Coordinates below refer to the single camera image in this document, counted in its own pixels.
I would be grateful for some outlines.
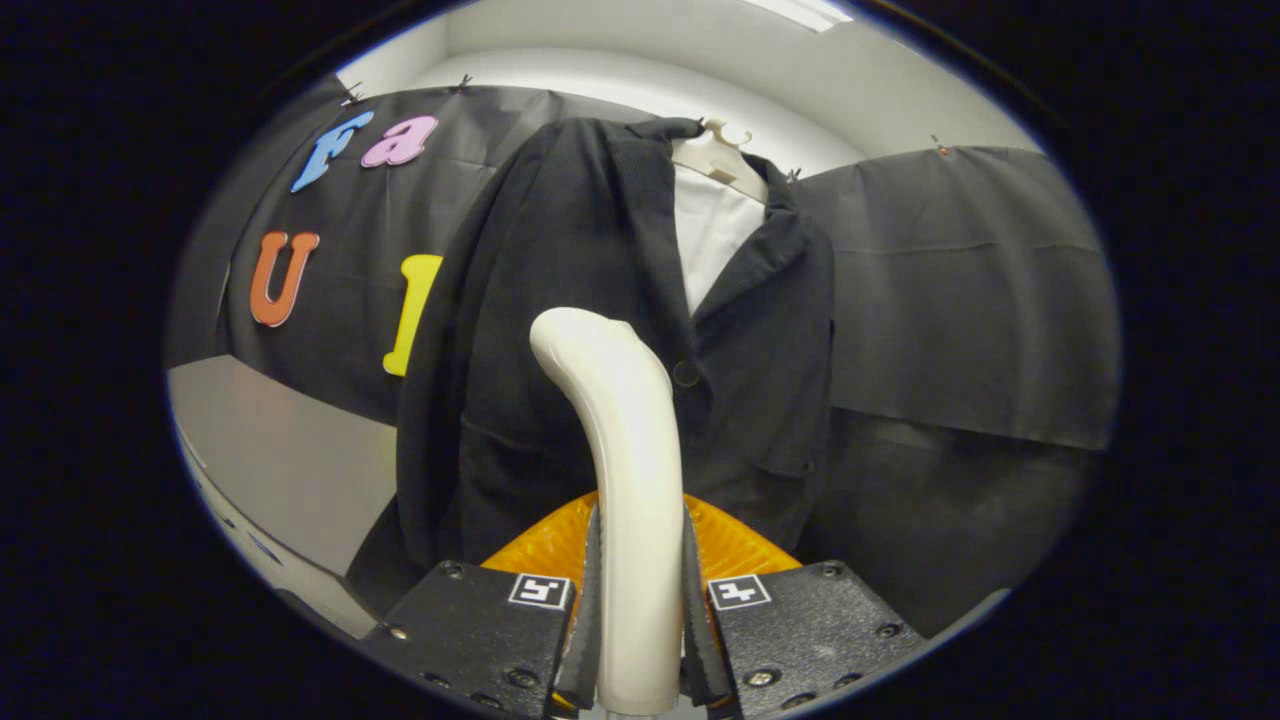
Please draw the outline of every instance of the jacket button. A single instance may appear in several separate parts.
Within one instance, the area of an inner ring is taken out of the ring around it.
[[[681,360],[672,368],[671,379],[676,380],[676,384],[680,387],[694,387],[699,380],[698,368],[694,368],[694,364],[689,360]]]

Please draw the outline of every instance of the white shirt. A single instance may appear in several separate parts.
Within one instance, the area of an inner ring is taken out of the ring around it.
[[[763,202],[676,165],[676,245],[690,316],[730,258],[763,224]]]

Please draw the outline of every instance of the white plastic handle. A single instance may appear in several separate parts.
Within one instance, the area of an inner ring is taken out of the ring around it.
[[[684,486],[671,379],[631,325],[575,307],[529,332],[543,372],[573,404],[600,496],[598,697],[612,715],[669,711],[680,694]]]

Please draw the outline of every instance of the jacket sleeve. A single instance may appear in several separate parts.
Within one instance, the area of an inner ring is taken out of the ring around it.
[[[413,336],[397,413],[396,486],[404,550],[424,568],[443,560],[440,519],[458,483],[460,418],[480,304],[556,135],[554,124],[535,132],[480,191],[449,243]]]

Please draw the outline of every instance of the hanger hook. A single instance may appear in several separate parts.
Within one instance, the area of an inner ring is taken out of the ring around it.
[[[728,138],[724,137],[723,132],[726,124],[728,124],[727,120],[722,120],[719,118],[708,118],[707,122],[703,123],[703,127],[712,131],[716,135],[716,140],[731,147],[741,147],[742,145],[746,145],[748,142],[751,141],[751,131],[742,131],[744,133],[746,133],[746,137],[742,138],[742,141],[740,142],[730,141]]]

